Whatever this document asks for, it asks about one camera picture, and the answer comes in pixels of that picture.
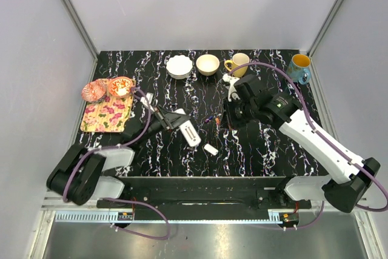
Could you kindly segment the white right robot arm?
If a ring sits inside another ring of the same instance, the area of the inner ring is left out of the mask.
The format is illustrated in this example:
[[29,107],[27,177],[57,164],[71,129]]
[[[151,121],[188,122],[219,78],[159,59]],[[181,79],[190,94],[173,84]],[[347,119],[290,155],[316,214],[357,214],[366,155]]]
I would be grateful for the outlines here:
[[222,83],[228,95],[223,102],[221,127],[239,129],[253,120],[270,125],[297,142],[327,171],[323,177],[284,179],[274,197],[279,206],[289,208],[297,201],[321,200],[344,213],[353,211],[380,169],[376,159],[363,159],[346,149],[311,119],[294,96],[270,93],[254,75],[237,78],[225,73]]

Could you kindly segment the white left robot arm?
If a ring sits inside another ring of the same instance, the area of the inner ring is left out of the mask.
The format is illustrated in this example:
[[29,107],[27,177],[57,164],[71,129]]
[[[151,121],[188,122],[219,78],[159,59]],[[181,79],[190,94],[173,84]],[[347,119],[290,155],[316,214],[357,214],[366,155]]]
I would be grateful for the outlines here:
[[104,171],[131,165],[143,142],[188,121],[190,117],[182,109],[171,112],[156,106],[148,112],[145,122],[130,118],[124,123],[119,145],[94,149],[71,145],[48,176],[46,186],[65,201],[81,206],[93,196]]

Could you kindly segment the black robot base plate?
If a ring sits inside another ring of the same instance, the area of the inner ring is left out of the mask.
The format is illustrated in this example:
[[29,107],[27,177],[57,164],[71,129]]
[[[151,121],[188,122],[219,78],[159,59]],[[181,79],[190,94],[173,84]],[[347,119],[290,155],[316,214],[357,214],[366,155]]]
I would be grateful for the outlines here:
[[126,200],[147,203],[166,215],[181,218],[258,218],[269,210],[311,209],[283,192],[285,178],[274,177],[129,177],[123,178],[120,202],[98,200],[98,208],[130,207]]

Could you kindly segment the white battery cover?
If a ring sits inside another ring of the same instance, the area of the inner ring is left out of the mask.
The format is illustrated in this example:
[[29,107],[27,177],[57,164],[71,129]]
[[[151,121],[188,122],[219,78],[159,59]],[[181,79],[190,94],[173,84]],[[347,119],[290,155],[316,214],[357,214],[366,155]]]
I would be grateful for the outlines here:
[[218,154],[218,149],[214,148],[212,145],[210,144],[206,144],[204,146],[204,150],[207,151],[208,153],[210,153],[211,155],[215,156]]

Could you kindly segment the white remote control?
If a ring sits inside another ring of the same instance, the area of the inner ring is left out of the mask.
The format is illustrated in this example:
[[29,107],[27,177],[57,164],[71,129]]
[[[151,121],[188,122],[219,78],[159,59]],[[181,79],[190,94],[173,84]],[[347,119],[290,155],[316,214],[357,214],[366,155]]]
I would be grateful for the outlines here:
[[201,143],[201,138],[199,137],[197,131],[195,130],[190,117],[186,115],[183,109],[177,109],[173,111],[173,113],[177,113],[179,115],[183,115],[183,117],[187,117],[187,119],[183,122],[182,118],[178,118],[177,121],[173,123],[175,127],[177,127],[182,133],[183,137],[186,139],[188,145],[190,147],[196,147]]

